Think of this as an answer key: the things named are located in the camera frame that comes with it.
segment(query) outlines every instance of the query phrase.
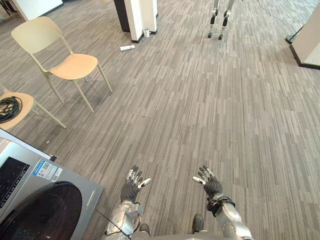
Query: chair leg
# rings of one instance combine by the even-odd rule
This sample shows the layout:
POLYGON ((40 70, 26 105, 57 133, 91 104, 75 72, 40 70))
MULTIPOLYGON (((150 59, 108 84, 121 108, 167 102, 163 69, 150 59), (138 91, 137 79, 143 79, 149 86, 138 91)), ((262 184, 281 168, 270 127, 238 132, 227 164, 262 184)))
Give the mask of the chair leg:
POLYGON ((13 6, 13 8, 14 8, 14 9, 16 10, 16 12, 19 14, 20 18, 25 21, 24 17, 21 15, 21 12, 18 10, 18 8, 17 8, 17 6, 15 5, 15 3, 14 3, 12 0, 9 1, 9 3, 13 6))
POLYGON ((91 112, 95 112, 93 110, 93 108, 91 107, 90 103, 88 102, 86 96, 84 95, 84 93, 81 91, 79 85, 77 84, 76 80, 72 80, 71 81, 73 83, 73 85, 75 86, 75 88, 78 90, 78 92, 80 93, 81 97, 83 98, 83 100, 85 101, 85 103, 88 105, 88 107, 90 108, 91 112))
POLYGON ((60 122, 55 116, 53 116, 47 109, 45 109, 42 105, 40 105, 36 100, 34 100, 34 104, 36 104, 42 111, 48 114, 53 120, 55 120, 61 127, 64 129, 67 128, 62 122, 60 122))
POLYGON ((39 113, 38 113, 36 110, 34 110, 34 105, 32 106, 31 111, 32 111, 35 115, 39 116, 39 113))
POLYGON ((8 4, 6 3, 6 1, 3 1, 3 3, 4 3, 4 5, 6 6, 6 8, 8 9, 8 11, 9 11, 9 13, 10 13, 9 15, 10 15, 10 16, 13 16, 14 20, 17 21, 17 19, 16 19, 16 17, 15 17, 15 13, 11 11, 11 9, 9 8, 8 4))
POLYGON ((108 82, 108 80, 107 80, 107 78, 106 78, 106 75, 104 74, 104 71, 102 71, 102 68, 100 67, 99 63, 98 63, 98 68, 99 68, 99 70, 100 70, 100 73, 101 73, 101 75, 102 75, 102 77, 103 77, 106 85, 109 87, 110 92, 113 92, 113 91, 112 91, 112 88, 111 88, 111 86, 110 86, 110 84, 109 84, 109 82, 108 82))
POLYGON ((44 77, 46 79, 46 81, 48 82, 48 84, 50 85, 50 87, 52 88, 52 91, 55 93, 55 95, 60 99, 60 101, 64 104, 64 100, 61 98, 61 96, 59 95, 59 93, 57 92, 57 89, 55 88, 55 86, 52 84, 52 81, 50 79, 50 77, 46 74, 44 74, 44 77))

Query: white cylinder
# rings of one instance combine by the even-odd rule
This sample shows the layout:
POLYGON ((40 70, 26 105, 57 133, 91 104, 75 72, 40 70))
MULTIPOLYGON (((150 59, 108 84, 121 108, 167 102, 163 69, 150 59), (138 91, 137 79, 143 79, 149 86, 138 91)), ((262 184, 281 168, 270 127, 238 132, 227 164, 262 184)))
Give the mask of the white cylinder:
POLYGON ((144 28, 144 29, 143 29, 143 35, 144 35, 146 38, 150 37, 149 28, 144 28))

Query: chair backrest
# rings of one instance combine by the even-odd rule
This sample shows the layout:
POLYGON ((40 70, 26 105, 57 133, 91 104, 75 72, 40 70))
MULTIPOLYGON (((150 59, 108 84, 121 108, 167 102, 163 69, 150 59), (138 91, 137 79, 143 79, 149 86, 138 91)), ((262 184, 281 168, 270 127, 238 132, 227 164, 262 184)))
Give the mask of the chair backrest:
POLYGON ((35 54, 61 37, 59 27, 46 16, 41 16, 17 26, 11 36, 29 54, 35 54))

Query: power cord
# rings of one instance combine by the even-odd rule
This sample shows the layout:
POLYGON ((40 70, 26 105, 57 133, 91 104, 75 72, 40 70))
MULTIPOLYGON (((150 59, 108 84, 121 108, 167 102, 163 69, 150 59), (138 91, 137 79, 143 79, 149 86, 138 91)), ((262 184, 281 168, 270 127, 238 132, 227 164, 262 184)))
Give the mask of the power cord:
POLYGON ((21 112, 21 109, 22 101, 19 97, 9 96, 2 99, 0 101, 0 124, 14 119, 21 112))

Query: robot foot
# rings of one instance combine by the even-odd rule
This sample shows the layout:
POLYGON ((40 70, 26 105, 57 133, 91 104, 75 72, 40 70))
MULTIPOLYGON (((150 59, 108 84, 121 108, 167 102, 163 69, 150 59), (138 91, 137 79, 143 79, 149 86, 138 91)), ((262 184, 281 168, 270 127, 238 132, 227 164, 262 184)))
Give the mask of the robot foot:
POLYGON ((139 228, 139 231, 140 232, 146 232, 150 236, 150 228, 149 228, 148 224, 145 224, 145 223, 141 224, 141 226, 139 228))
POLYGON ((201 214, 196 214, 193 218, 192 233, 201 232, 204 229, 205 219, 201 214))

